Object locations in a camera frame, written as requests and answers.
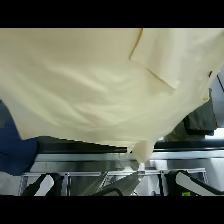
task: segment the cream shirt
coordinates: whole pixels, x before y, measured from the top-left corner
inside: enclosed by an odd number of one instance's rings
[[[0,29],[0,98],[22,139],[127,146],[144,162],[223,62],[223,29]]]

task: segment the dark blue cloth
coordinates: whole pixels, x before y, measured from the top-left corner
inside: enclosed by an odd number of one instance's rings
[[[0,100],[0,171],[20,176],[28,171],[37,154],[37,139],[21,140],[15,123]]]

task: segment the yellow fabric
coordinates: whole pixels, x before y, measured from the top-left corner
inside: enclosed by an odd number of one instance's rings
[[[223,59],[222,29],[0,29],[0,97],[23,139],[127,146],[144,162],[208,100]]]

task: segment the blue fabric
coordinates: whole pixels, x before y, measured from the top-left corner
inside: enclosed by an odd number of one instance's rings
[[[0,171],[20,176],[33,164],[37,139],[21,140],[15,123],[0,100]]]

